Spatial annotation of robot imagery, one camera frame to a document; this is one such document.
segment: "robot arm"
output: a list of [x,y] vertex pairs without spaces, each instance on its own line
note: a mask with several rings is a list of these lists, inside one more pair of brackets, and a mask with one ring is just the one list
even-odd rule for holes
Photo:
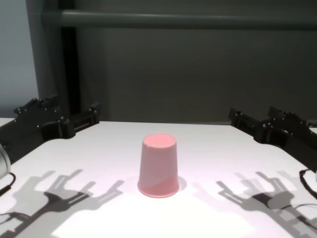
[[0,127],[0,179],[10,166],[53,139],[70,139],[83,129],[99,123],[99,105],[66,118],[59,111],[57,96],[32,99],[14,110],[17,118]]
[[283,112],[271,107],[270,119],[257,121],[241,111],[231,108],[231,125],[253,137],[261,144],[274,145],[316,173],[317,134],[310,130],[313,125],[293,112]]

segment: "metal bar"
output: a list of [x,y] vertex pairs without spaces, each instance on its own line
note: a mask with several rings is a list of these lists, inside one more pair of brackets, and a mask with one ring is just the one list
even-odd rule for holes
[[250,29],[316,31],[316,16],[238,16],[106,13],[81,10],[44,12],[45,26],[159,28],[159,29]]
[[[74,8],[74,0],[59,0],[60,9]],[[65,75],[70,115],[81,112],[81,93],[79,79],[79,65],[77,53],[76,28],[61,28],[62,50],[65,64]]]

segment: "vertical post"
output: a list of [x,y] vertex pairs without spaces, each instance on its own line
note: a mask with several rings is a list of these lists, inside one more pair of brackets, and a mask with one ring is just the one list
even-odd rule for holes
[[[74,9],[75,2],[74,0],[58,0],[58,8]],[[76,28],[62,27],[61,41],[64,58],[69,113],[70,115],[74,115],[81,112],[81,93]]]

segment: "black cable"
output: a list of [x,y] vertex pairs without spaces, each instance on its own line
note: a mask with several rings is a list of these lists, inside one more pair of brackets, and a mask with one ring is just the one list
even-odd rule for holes
[[12,185],[14,184],[16,180],[16,176],[14,173],[9,173],[9,175],[13,177],[13,180],[9,185],[5,186],[3,189],[0,190],[0,197],[11,189]]
[[310,193],[311,196],[313,196],[315,199],[317,199],[317,192],[315,192],[314,190],[311,189],[311,187],[309,187],[309,185],[307,184],[307,182],[304,178],[306,171],[309,171],[309,169],[299,171],[299,178],[300,178],[301,183],[304,186],[304,188]]

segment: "white wall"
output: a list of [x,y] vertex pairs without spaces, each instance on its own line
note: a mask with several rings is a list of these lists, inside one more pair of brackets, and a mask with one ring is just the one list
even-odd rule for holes
[[0,0],[0,117],[38,97],[24,0]]

